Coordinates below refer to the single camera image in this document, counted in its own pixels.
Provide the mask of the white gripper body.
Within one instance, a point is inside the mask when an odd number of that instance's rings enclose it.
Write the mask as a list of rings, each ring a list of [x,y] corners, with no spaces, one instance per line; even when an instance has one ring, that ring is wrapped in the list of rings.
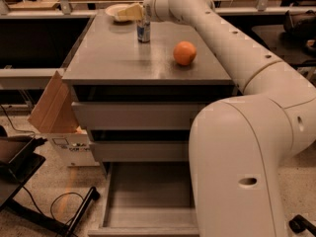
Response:
[[[145,18],[151,22],[161,22],[161,19],[158,17],[156,12],[156,0],[143,0],[143,9]]]

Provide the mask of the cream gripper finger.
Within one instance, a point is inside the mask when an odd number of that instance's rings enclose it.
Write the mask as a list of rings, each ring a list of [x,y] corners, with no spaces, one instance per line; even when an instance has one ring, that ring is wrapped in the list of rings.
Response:
[[[139,3],[123,6],[116,12],[116,18],[120,21],[137,21],[143,18],[143,9]]]

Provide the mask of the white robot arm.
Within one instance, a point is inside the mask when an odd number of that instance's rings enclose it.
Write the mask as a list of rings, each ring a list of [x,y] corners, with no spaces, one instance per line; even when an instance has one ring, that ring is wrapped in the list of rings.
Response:
[[[143,0],[152,22],[193,27],[240,96],[196,116],[189,161],[200,237],[287,237],[279,163],[316,137],[316,89],[216,14],[210,0]]]

